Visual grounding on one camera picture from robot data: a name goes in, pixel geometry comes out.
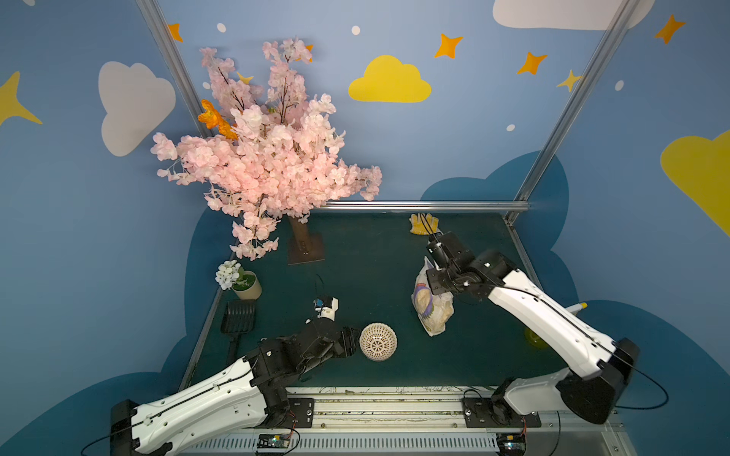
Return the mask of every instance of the yellow object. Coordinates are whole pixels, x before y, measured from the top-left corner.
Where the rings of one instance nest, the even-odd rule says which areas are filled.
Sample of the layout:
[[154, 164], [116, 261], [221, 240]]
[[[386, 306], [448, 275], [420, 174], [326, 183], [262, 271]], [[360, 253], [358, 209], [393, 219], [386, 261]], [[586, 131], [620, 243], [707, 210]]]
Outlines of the yellow object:
[[18, 101], [18, 83], [20, 82], [20, 72], [12, 74], [2, 87], [0, 87], [0, 125], [11, 117], [22, 117], [31, 122], [41, 123], [38, 117], [31, 114]]
[[518, 71], [517, 74], [525, 72], [537, 74], [537, 67], [540, 66], [541, 62], [545, 60], [546, 57], [547, 55], [535, 57], [534, 55], [532, 55], [532, 53], [527, 53], [527, 60], [525, 61], [525, 64], [522, 65], [522, 68], [520, 68], [520, 71]]
[[231, 124], [221, 117], [220, 113], [213, 107], [213, 103], [208, 100], [203, 100], [201, 104], [205, 112], [198, 116], [199, 122], [203, 122], [208, 130], [218, 127], [218, 133], [224, 135], [231, 141], [238, 139], [238, 136], [231, 129]]
[[[306, 47], [308, 51], [312, 52], [312, 48], [314, 47], [314, 45], [309, 45], [309, 46], [304, 46], [304, 47]], [[295, 62], [298, 62], [300, 60], [301, 60], [301, 58], [297, 58], [295, 60]]]
[[560, 84], [557, 85], [557, 87], [567, 87], [569, 92], [573, 91], [573, 85], [578, 82], [578, 80], [583, 76], [576, 76], [573, 74], [573, 70], [570, 70], [570, 76], [568, 76], [568, 79], [564, 80]]
[[672, 35], [674, 35], [675, 32], [682, 28], [685, 24], [686, 22], [677, 22], [675, 20], [675, 15], [671, 15], [669, 16], [669, 20], [666, 22], [664, 28], [661, 29], [654, 38], [662, 38], [664, 40], [664, 44], [668, 45], [669, 41], [672, 39]]
[[170, 29], [172, 39], [182, 43], [183, 38], [180, 36], [180, 24], [167, 24], [167, 27]]
[[730, 130], [715, 140], [679, 138], [661, 153], [667, 177], [730, 236]]
[[451, 58], [456, 58], [456, 45], [463, 39], [463, 36], [459, 38], [449, 38], [448, 36], [441, 34], [441, 47], [439, 48], [434, 58], [441, 57], [442, 55], [448, 55]]
[[[422, 235], [429, 234], [429, 232], [426, 230], [426, 227], [423, 225], [422, 217], [419, 217], [416, 214], [411, 214], [410, 222], [411, 233]], [[431, 229], [432, 233], [436, 233], [436, 231], [438, 231], [439, 219], [437, 219], [436, 217], [432, 217], [431, 214], [426, 214], [426, 223], [429, 224], [429, 228]]]
[[253, 76], [243, 77], [243, 76], [241, 76], [241, 74], [239, 72], [236, 72], [236, 73], [238, 74], [238, 79], [240, 79], [241, 82], [243, 82], [246, 85], [248, 85], [248, 83], [251, 82], [251, 80], [253, 79]]
[[[576, 315], [578, 312], [585, 309], [586, 307], [588, 307], [588, 303], [578, 303], [566, 307], [565, 310], [572, 313], [573, 315]], [[529, 342], [530, 345], [538, 349], [546, 349], [550, 346], [546, 341], [542, 340], [542, 337], [538, 336], [530, 328], [525, 328], [525, 339], [527, 339], [527, 342]]]
[[381, 55], [368, 64], [364, 77], [350, 84], [349, 94], [357, 101], [418, 103], [431, 95], [431, 86], [415, 66]]

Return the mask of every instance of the black litter scoop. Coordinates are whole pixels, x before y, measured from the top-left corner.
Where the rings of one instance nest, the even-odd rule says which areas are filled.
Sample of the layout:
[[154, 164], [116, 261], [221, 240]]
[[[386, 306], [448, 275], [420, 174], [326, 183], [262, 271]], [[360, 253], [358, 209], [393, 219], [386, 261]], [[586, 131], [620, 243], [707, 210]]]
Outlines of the black litter scoop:
[[238, 343], [241, 340], [241, 336], [253, 329], [253, 323], [255, 321], [255, 299], [231, 301], [226, 305], [226, 313], [223, 315], [223, 322], [220, 324], [220, 332], [228, 334], [231, 338], [231, 344], [228, 346], [226, 366], [230, 366], [236, 360]]

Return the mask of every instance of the tree base stand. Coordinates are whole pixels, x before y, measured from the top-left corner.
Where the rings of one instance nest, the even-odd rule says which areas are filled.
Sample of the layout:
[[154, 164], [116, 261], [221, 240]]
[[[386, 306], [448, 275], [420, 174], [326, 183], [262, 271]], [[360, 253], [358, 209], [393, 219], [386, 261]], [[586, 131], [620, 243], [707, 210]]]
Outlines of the tree base stand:
[[299, 223], [296, 218], [287, 218], [294, 233], [294, 236], [289, 239], [288, 263], [291, 265], [324, 260], [322, 235], [319, 233], [310, 235], [310, 229], [306, 223]]

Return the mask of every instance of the white cloud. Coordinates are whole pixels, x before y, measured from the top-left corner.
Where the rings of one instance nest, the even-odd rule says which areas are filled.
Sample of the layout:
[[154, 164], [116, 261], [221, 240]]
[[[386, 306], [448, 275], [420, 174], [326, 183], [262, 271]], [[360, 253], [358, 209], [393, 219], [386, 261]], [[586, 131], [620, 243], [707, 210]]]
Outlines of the white cloud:
[[129, 154], [175, 107], [175, 89], [141, 63], [106, 62], [99, 71], [99, 95], [107, 116], [101, 137], [118, 157]]
[[[512, 28], [606, 30], [622, 0], [495, 0], [492, 15]], [[629, 27], [649, 13], [654, 0], [639, 0]]]

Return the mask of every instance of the flower pot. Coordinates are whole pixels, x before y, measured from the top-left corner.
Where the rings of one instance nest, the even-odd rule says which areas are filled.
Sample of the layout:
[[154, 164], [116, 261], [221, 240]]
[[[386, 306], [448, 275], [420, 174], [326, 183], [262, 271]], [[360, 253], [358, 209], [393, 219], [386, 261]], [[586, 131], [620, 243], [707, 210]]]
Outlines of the flower pot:
[[243, 274], [253, 276], [255, 278], [255, 281], [253, 285], [243, 291], [236, 290], [236, 286], [234, 285], [234, 293], [236, 293], [239, 299], [258, 299], [258, 297], [261, 296], [261, 282], [258, 281], [258, 277], [256, 276], [256, 274], [251, 271], [246, 271]]

